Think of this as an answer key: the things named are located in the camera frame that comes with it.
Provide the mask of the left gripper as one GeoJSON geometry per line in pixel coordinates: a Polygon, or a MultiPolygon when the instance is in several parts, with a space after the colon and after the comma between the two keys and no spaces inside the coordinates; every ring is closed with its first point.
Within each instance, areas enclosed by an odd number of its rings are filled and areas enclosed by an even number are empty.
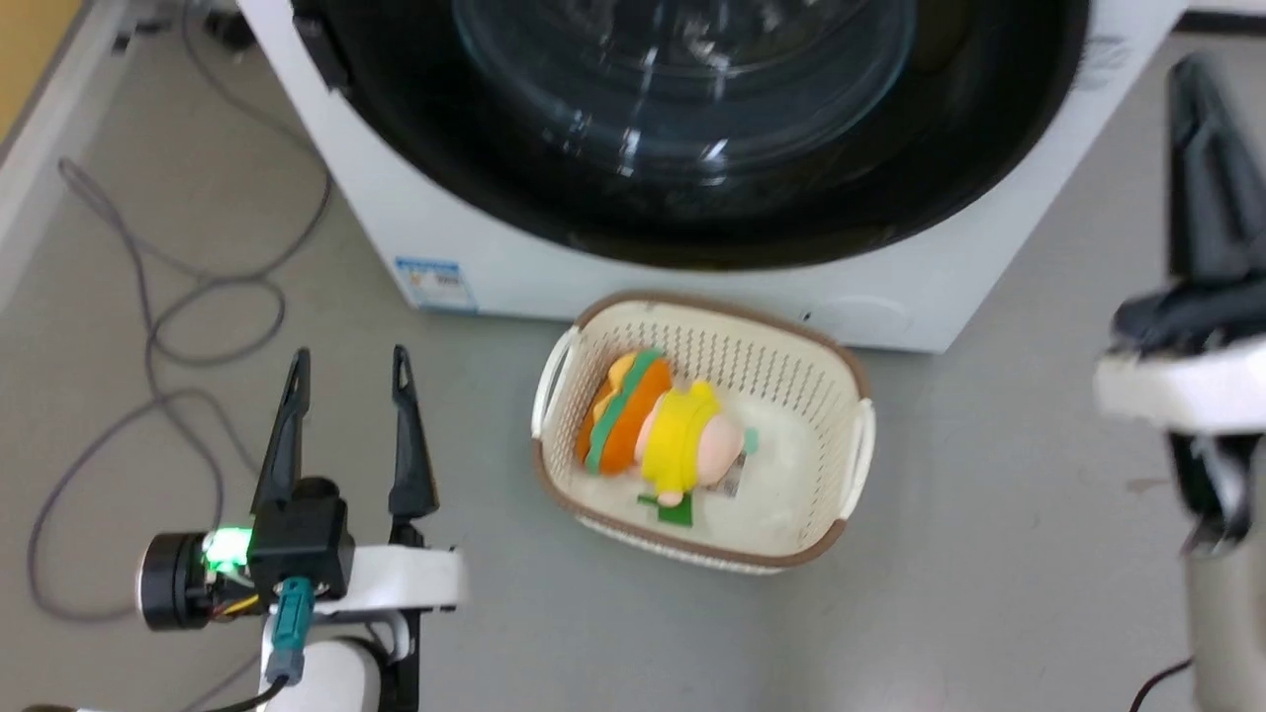
{"type": "MultiPolygon", "coordinates": [[[[415,521],[439,508],[439,497],[411,361],[392,350],[392,403],[398,414],[395,473],[387,497],[394,521],[415,521]]],[[[249,513],[291,500],[303,478],[303,423],[311,408],[311,351],[295,352],[271,428],[249,513]]],[[[256,590],[247,571],[247,528],[160,533],[135,571],[135,613],[153,631],[200,630],[210,622],[265,617],[279,595],[256,590]]],[[[452,611],[466,598],[466,568],[457,551],[399,544],[358,546],[344,595],[314,587],[313,617],[452,611]]]]}

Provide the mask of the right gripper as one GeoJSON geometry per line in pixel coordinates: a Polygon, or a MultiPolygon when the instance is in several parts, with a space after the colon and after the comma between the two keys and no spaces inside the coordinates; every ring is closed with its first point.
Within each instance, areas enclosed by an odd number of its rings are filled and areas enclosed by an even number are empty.
{"type": "Polygon", "coordinates": [[[1167,136],[1169,275],[1220,285],[1122,303],[1095,402],[1182,435],[1266,433],[1266,168],[1206,54],[1169,71],[1167,136]]]}

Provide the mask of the black round washing machine door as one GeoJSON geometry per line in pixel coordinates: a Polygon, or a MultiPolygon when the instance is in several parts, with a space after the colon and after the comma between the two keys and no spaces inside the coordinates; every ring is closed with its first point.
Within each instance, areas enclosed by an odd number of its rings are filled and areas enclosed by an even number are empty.
{"type": "Polygon", "coordinates": [[[1069,94],[1093,0],[291,0],[327,87],[468,207],[748,271],[963,212],[1069,94]]]}

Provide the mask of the white front-load washing machine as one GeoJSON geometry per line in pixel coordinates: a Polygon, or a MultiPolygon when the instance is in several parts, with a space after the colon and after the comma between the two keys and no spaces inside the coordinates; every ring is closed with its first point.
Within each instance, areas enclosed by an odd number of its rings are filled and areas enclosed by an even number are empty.
{"type": "Polygon", "coordinates": [[[801,318],[846,345],[941,353],[1039,226],[1188,0],[1093,0],[1074,86],[1063,91],[1052,125],[968,207],[863,256],[755,272],[656,269],[584,256],[470,207],[408,167],[325,86],[292,24],[291,0],[239,5],[399,290],[395,258],[451,261],[463,270],[480,314],[575,321],[617,293],[657,290],[801,318]]]}

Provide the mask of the blue energy label sticker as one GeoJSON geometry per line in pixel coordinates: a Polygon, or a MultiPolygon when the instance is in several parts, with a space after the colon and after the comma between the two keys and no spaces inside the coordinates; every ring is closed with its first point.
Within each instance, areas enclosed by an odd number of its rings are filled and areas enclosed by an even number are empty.
{"type": "Polygon", "coordinates": [[[456,262],[398,257],[394,270],[403,296],[417,310],[479,312],[479,302],[456,262]]]}

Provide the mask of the hamburger plush toy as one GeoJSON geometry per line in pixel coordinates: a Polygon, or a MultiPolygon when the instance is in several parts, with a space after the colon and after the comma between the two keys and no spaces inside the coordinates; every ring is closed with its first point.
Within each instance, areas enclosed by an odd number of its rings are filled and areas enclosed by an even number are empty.
{"type": "Polygon", "coordinates": [[[633,467],[643,424],[672,386],[674,374],[661,350],[638,350],[617,359],[589,403],[576,437],[576,457],[584,469],[617,478],[633,467]]]}

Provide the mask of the green fabric tag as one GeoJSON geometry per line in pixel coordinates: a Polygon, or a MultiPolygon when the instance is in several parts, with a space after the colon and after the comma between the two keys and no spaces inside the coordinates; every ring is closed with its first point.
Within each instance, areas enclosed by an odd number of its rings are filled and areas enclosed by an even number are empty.
{"type": "Polygon", "coordinates": [[[643,492],[637,497],[639,504],[651,505],[656,511],[657,521],[681,528],[693,528],[693,494],[684,492],[677,505],[663,505],[661,502],[643,492]]]}

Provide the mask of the yellow-dressed doll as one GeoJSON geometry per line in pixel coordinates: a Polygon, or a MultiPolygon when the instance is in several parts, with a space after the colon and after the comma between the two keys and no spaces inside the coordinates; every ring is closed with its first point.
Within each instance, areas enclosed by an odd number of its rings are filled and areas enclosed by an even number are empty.
{"type": "Polygon", "coordinates": [[[670,388],[642,424],[636,466],[648,499],[679,508],[694,490],[718,490],[760,450],[760,431],[725,410],[710,383],[670,388]]]}

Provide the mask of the white baseboard trim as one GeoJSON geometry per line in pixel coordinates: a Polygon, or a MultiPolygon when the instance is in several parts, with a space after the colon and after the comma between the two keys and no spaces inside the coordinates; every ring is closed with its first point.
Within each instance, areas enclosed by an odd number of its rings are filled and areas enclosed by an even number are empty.
{"type": "Polygon", "coordinates": [[[127,0],[95,0],[81,11],[0,160],[0,312],[11,303],[66,191],[58,160],[82,156],[130,67],[128,49],[115,46],[129,14],[127,0]]]}

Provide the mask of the cream plastic laundry basket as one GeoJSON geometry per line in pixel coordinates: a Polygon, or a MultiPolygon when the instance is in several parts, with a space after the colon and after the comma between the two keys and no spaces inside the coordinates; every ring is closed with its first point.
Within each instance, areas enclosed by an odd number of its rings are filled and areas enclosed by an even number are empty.
{"type": "Polygon", "coordinates": [[[587,307],[558,337],[530,432],[543,490],[589,530],[679,563],[768,576],[841,538],[866,486],[877,424],[858,356],[829,337],[768,312],[642,290],[587,307]],[[760,431],[738,495],[698,489],[693,528],[660,523],[639,504],[641,479],[599,478],[576,457],[606,367],[651,348],[679,385],[710,383],[734,419],[760,431]]]}

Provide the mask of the black wall plug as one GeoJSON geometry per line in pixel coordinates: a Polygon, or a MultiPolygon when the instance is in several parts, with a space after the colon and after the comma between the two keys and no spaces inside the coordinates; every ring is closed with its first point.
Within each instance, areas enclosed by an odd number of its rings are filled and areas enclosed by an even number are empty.
{"type": "Polygon", "coordinates": [[[257,46],[257,37],[241,11],[211,9],[203,18],[203,33],[227,52],[239,54],[257,46]]]}

